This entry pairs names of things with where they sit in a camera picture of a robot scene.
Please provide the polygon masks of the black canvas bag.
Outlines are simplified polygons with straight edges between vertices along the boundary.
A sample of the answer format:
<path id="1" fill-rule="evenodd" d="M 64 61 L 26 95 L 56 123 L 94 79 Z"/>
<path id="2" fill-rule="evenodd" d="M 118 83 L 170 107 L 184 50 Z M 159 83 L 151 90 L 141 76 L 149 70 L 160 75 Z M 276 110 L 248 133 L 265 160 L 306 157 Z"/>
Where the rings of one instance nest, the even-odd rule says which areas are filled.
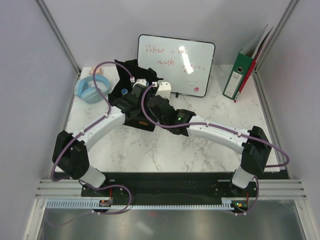
<path id="1" fill-rule="evenodd" d="M 136 80 L 146 79 L 148 84 L 157 82 L 160 78 L 157 77 L 157 73 L 152 68 L 139 67 L 136 59 L 125 62 L 116 60 L 115 62 L 121 66 L 116 66 L 119 81 L 112 92 L 108 94 L 110 105 L 119 108 L 125 114 L 124 125 L 153 132 L 155 125 L 145 117 L 141 108 L 142 96 L 147 87 L 138 84 L 132 87 L 129 74 L 132 74 Z M 127 89 L 127 94 L 122 95 L 122 89 Z"/>

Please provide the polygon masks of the blue label water bottle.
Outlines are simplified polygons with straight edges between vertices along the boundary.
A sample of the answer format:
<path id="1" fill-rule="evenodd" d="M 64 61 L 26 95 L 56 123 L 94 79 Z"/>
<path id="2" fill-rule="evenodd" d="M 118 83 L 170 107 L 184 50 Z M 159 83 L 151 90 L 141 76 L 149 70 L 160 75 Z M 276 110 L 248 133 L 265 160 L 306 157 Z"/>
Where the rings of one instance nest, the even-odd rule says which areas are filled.
<path id="1" fill-rule="evenodd" d="M 127 94 L 128 93 L 128 90 L 126 89 L 126 88 L 123 88 L 122 90 L 121 90 L 121 94 L 122 95 L 125 95 L 125 94 Z"/>

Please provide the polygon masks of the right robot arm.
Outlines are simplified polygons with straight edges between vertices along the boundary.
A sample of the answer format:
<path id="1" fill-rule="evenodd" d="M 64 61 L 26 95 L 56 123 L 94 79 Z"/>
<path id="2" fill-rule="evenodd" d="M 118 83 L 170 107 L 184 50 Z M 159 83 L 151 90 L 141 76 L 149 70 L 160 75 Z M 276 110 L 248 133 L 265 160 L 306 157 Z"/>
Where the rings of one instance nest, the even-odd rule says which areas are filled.
<path id="1" fill-rule="evenodd" d="M 255 176 L 264 173 L 271 147 L 261 127 L 240 129 L 208 121 L 195 112 L 174 109 L 168 99 L 159 95 L 151 97 L 144 106 L 172 134 L 208 140 L 240 154 L 240 166 L 231 178 L 233 186 L 245 189 Z"/>

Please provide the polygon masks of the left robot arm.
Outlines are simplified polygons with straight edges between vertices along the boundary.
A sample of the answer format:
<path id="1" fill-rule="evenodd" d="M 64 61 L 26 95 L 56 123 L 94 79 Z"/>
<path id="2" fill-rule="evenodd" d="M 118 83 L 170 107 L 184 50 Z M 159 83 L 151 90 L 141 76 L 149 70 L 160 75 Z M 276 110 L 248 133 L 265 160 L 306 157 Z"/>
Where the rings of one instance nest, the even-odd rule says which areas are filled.
<path id="1" fill-rule="evenodd" d="M 51 180 L 59 181 L 55 178 L 55 170 L 59 167 L 67 176 L 81 180 L 94 189 L 102 186 L 106 177 L 90 165 L 88 151 L 113 129 L 137 119 L 141 113 L 141 99 L 146 89 L 146 86 L 137 83 L 130 93 L 117 99 L 114 106 L 110 106 L 106 113 L 93 122 L 72 133 L 61 131 L 57 136 L 52 156 Z"/>

